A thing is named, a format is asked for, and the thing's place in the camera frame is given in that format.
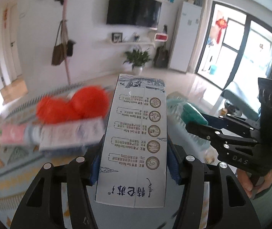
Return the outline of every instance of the black flat screen tv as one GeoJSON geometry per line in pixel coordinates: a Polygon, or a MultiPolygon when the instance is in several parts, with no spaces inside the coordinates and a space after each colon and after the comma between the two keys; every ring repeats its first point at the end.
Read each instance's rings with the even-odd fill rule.
{"type": "Polygon", "coordinates": [[[106,24],[157,29],[161,2],[155,0],[109,0],[106,24]]]}

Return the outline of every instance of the guitar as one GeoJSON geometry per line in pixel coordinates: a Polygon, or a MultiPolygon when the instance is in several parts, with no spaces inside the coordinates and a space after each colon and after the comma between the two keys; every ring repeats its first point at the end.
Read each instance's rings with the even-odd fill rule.
{"type": "MultiPolygon", "coordinates": [[[[163,33],[168,34],[168,26],[163,26],[163,33]]],[[[153,59],[154,67],[158,68],[166,68],[169,62],[169,51],[165,48],[166,42],[164,42],[163,46],[159,46],[156,50],[156,55],[153,59]]]]}

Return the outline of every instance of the brown handbag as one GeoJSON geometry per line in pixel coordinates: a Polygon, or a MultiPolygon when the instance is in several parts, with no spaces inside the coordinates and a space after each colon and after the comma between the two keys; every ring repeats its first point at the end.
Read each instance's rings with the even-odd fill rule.
{"type": "Polygon", "coordinates": [[[51,65],[54,65],[54,66],[60,65],[65,60],[64,45],[61,40],[62,37],[60,37],[61,43],[59,45],[56,45],[60,29],[61,29],[61,34],[62,34],[62,21],[60,22],[59,29],[57,30],[57,36],[56,36],[55,45],[53,48],[51,65]]]}

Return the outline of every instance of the red pom-pom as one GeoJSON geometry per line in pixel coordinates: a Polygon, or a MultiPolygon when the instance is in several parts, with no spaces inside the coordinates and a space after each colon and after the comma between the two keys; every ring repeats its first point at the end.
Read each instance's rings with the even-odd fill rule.
{"type": "Polygon", "coordinates": [[[78,90],[70,100],[74,110],[85,118],[105,117],[109,100],[104,89],[98,86],[87,86],[78,90]]]}
{"type": "Polygon", "coordinates": [[[51,97],[44,97],[37,104],[36,116],[45,124],[56,124],[82,119],[67,101],[51,97]]]}

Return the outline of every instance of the red tassel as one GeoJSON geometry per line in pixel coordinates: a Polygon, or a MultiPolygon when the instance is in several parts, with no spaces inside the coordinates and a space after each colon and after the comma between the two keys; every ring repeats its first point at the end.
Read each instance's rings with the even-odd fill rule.
{"type": "Polygon", "coordinates": [[[222,35],[222,29],[219,30],[219,34],[218,34],[217,39],[216,39],[217,44],[219,44],[219,42],[220,42],[221,35],[222,35]]]}

